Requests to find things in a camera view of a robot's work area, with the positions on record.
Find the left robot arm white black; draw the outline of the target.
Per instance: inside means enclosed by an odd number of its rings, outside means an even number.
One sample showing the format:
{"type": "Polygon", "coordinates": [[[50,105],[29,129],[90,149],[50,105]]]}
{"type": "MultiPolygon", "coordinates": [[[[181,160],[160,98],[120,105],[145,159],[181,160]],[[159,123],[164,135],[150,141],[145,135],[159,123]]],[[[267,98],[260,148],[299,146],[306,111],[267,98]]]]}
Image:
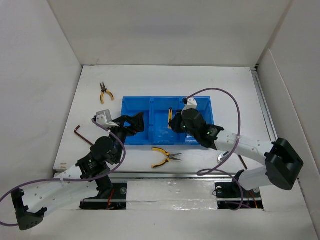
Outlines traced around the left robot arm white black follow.
{"type": "Polygon", "coordinates": [[[122,115],[114,120],[101,119],[100,114],[92,123],[108,135],[98,138],[89,153],[76,164],[51,179],[29,182],[10,192],[18,228],[26,231],[39,225],[44,218],[69,203],[85,198],[105,199],[113,191],[109,175],[114,173],[126,158],[125,141],[145,130],[144,113],[122,115]]]}

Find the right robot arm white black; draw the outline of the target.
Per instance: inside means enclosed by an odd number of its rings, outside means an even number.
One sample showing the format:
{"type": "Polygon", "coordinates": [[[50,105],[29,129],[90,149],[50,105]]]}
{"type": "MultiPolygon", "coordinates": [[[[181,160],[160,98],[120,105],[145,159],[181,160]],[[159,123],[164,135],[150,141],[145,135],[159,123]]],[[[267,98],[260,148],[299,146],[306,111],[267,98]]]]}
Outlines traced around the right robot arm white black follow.
{"type": "Polygon", "coordinates": [[[260,141],[237,136],[221,126],[206,123],[196,109],[179,111],[169,126],[175,133],[191,135],[205,148],[234,153],[261,164],[259,168],[242,171],[238,180],[232,182],[231,191],[237,197],[242,197],[249,190],[271,185],[289,191],[304,165],[286,139],[260,141]]]}

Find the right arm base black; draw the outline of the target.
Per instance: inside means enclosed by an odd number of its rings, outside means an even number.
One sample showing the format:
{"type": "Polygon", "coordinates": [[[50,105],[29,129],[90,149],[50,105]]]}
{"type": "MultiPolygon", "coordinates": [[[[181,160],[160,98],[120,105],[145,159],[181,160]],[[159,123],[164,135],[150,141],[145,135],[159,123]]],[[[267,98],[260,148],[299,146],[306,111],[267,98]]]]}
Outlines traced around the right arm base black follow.
{"type": "Polygon", "coordinates": [[[219,210],[263,209],[263,202],[259,188],[253,190],[242,189],[235,182],[216,182],[212,195],[217,198],[219,210]]]}

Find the yellow utility knife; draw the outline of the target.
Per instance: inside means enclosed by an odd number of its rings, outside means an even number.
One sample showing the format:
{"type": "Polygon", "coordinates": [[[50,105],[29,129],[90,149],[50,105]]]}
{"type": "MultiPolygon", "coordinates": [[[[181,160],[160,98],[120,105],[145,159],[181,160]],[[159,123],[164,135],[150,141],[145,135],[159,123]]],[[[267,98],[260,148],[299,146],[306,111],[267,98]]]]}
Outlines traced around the yellow utility knife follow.
{"type": "Polygon", "coordinates": [[[170,107],[168,110],[168,128],[171,129],[170,122],[173,118],[173,109],[170,107]]]}

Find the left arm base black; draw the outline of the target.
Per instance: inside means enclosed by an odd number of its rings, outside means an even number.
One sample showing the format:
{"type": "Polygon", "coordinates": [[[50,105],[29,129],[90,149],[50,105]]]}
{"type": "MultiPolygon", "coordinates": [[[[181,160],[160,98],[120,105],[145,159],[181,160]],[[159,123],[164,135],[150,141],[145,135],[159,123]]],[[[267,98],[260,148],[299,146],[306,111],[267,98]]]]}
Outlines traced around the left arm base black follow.
{"type": "Polygon", "coordinates": [[[126,210],[127,187],[127,183],[113,183],[113,190],[107,197],[83,199],[79,204],[79,208],[81,210],[126,210]]]}

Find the silver metal tool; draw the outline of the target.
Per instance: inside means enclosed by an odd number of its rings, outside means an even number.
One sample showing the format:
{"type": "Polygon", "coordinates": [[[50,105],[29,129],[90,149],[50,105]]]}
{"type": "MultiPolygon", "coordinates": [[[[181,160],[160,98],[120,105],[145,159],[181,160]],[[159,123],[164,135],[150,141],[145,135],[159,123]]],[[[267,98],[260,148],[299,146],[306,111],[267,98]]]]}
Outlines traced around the silver metal tool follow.
{"type": "Polygon", "coordinates": [[[218,164],[221,164],[223,163],[225,160],[228,160],[230,158],[230,152],[229,151],[225,151],[225,152],[222,152],[218,155],[218,158],[217,158],[217,163],[218,164]]]}

